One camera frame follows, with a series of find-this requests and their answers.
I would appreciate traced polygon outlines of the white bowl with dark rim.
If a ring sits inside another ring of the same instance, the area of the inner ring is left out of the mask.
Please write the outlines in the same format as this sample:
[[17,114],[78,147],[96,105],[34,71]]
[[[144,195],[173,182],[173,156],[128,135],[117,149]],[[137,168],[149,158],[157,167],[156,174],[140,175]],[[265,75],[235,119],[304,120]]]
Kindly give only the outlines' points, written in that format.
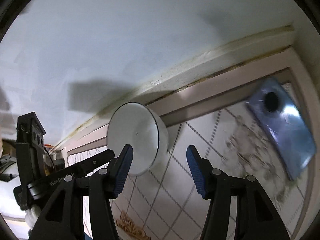
[[160,164],[168,150],[168,130],[161,118],[138,102],[120,106],[112,115],[107,129],[107,146],[116,157],[124,145],[133,148],[131,176],[141,176]]

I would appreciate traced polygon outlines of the blue smartphone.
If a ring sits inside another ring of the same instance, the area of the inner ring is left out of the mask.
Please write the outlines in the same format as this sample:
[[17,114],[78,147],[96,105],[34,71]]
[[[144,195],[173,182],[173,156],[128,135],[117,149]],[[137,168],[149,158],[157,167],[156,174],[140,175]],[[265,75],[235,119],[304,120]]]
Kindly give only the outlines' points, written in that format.
[[317,147],[294,101],[275,78],[269,77],[246,105],[275,147],[288,178],[298,178]]

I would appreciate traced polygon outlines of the floral diamond pattern table mat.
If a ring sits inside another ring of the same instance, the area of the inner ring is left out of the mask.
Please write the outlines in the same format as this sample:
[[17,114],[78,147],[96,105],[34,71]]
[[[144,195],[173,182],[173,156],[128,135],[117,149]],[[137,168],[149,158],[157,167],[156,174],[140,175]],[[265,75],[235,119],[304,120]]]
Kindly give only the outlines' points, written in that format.
[[157,146],[151,112],[118,109],[107,148],[133,147],[111,217],[86,216],[94,239],[291,239],[306,196],[307,172],[288,180],[280,159],[243,102],[166,129]]

